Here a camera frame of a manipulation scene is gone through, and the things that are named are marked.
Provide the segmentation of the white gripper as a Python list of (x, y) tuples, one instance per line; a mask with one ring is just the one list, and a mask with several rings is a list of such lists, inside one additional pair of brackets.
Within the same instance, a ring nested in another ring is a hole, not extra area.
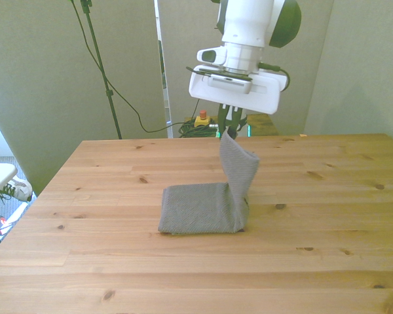
[[(237, 135), (246, 125), (246, 110), (274, 114), (278, 109), (280, 93), (284, 90), (284, 76), (260, 72), (248, 79), (218, 74), (193, 73), (189, 93), (199, 99), (221, 103), (217, 114), (219, 135), (229, 127), (229, 135)], [(227, 115), (231, 108), (231, 122)]]

